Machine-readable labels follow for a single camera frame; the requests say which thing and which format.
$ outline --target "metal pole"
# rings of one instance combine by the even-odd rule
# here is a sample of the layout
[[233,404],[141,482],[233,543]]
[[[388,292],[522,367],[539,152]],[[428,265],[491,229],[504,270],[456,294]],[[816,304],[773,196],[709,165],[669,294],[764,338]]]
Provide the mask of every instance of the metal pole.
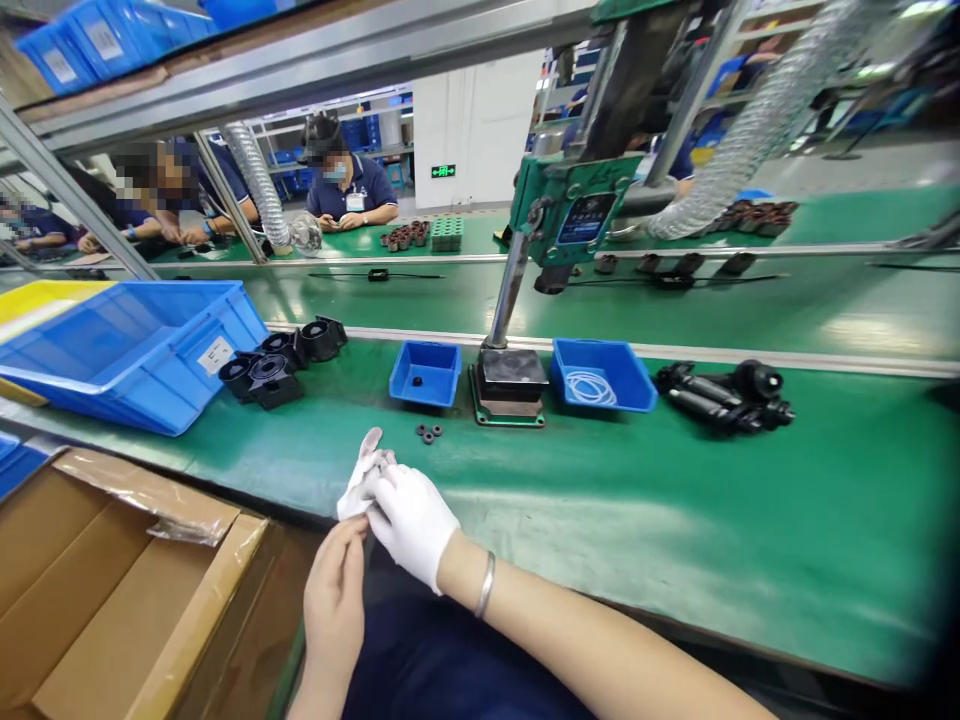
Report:
[[520,294],[520,283],[523,282],[523,272],[527,269],[527,259],[530,254],[530,238],[526,233],[517,231],[513,234],[510,243],[510,255],[507,257],[507,266],[503,269],[503,282],[500,283],[500,295],[497,297],[497,309],[493,314],[493,325],[490,334],[483,341],[483,347],[503,350],[507,346],[507,327],[513,308],[517,304],[517,295]]
[[737,0],[732,7],[723,11],[720,23],[714,29],[713,36],[707,43],[707,49],[697,64],[696,72],[683,90],[680,104],[673,114],[670,127],[667,128],[667,132],[663,136],[660,151],[654,158],[653,166],[647,174],[644,185],[656,187],[667,176],[680,147],[683,145],[683,141],[690,133],[690,127],[700,111],[700,105],[710,84],[717,76],[720,66],[727,59],[727,51],[733,44],[734,36],[743,24],[750,7],[754,4],[752,0]]
[[100,243],[138,280],[159,280],[160,276],[124,240],[110,219],[74,182],[57,158],[47,150],[6,98],[0,96],[0,137],[20,161],[97,236]]
[[267,262],[267,256],[263,254],[260,242],[253,234],[253,228],[250,227],[246,215],[243,214],[243,210],[241,210],[240,205],[237,204],[236,198],[233,197],[230,184],[224,177],[223,170],[220,169],[220,163],[218,163],[217,159],[213,156],[213,151],[207,144],[206,137],[203,133],[197,133],[196,137],[197,149],[200,151],[200,161],[203,163],[208,177],[213,182],[217,194],[220,196],[220,199],[223,200],[226,206],[224,210],[227,211],[230,219],[233,220],[233,226],[236,228],[237,234],[240,236],[240,239],[243,240],[243,244],[247,246],[250,257],[253,258],[253,264],[265,264]]

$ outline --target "green parts tray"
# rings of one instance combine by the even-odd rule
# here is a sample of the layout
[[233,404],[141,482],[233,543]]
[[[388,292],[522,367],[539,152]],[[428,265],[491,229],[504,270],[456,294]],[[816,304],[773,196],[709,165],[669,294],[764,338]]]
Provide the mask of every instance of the green parts tray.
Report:
[[434,252],[459,252],[462,244],[462,217],[438,217],[430,223],[430,245]]

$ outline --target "cardboard box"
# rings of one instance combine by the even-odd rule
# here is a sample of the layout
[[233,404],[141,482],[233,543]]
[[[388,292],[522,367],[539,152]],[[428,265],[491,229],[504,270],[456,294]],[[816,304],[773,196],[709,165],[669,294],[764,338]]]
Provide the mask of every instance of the cardboard box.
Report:
[[318,542],[65,451],[0,503],[0,720],[262,718]]

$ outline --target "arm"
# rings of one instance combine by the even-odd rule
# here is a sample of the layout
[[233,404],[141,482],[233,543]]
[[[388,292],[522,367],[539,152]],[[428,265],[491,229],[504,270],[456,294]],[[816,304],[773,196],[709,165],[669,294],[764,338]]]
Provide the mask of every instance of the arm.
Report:
[[303,677],[287,720],[339,720],[363,645],[363,538],[359,516],[337,525],[317,551],[303,594]]
[[[404,465],[370,483],[370,527],[399,565],[476,610],[487,552],[472,543],[430,480]],[[639,623],[497,561],[484,621],[552,672],[600,720],[772,716]]]

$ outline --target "shelf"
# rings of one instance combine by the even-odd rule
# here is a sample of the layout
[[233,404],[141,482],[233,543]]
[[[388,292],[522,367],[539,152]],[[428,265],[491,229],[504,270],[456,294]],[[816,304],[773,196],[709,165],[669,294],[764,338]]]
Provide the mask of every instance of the shelf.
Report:
[[[592,0],[396,0],[221,60],[211,61],[198,49],[198,58],[207,62],[191,66],[178,58],[187,69],[158,85],[30,127],[48,149],[83,157],[110,151],[120,141],[216,127],[579,42],[590,33],[592,5]],[[339,9],[341,15],[331,10],[330,16],[340,17],[346,5],[308,6],[284,19],[316,18],[327,7]],[[249,44],[257,34],[269,35],[270,28],[258,26],[236,40]],[[126,83],[115,83],[117,92],[131,85]],[[0,151],[0,174],[19,167],[13,153]]]

